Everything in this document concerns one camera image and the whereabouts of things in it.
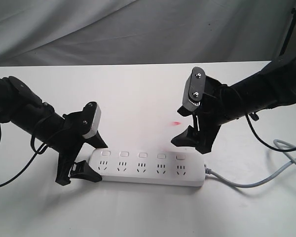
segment table surface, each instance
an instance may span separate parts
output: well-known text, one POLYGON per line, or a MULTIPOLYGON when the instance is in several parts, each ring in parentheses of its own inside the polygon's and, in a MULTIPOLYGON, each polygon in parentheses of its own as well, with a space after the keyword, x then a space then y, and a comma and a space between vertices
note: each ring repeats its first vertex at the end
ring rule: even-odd
MULTIPOLYGON (((60 115, 97 101, 99 131, 109 147, 196 152, 170 143, 191 123, 176 113, 191 69, 200 66, 207 75, 233 84, 266 64, 6 67, 0 68, 0 78, 18 77, 60 115), (171 126, 173 121, 182 124, 171 126)), ((296 144, 296 105, 259 116, 254 126, 265 141, 296 144)), ((78 160, 92 151, 85 145, 78 160)), ((3 124, 0 183, 32 155, 30 135, 3 124)), ((244 184, 265 178, 288 161, 261 145, 244 118, 223 125, 213 151, 199 155, 214 171, 244 184)), ((54 182, 57 157, 48 149, 17 180, 0 188, 0 237, 296 236, 294 166, 268 184, 240 191, 211 178, 202 188, 83 180, 62 187, 54 182)))

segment gray curtain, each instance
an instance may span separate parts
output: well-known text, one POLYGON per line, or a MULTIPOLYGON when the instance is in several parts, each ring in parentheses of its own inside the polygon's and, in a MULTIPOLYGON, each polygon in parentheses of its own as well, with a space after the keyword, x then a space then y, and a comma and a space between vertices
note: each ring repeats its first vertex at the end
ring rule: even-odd
POLYGON ((0 66, 274 58, 296 0, 0 0, 0 66))

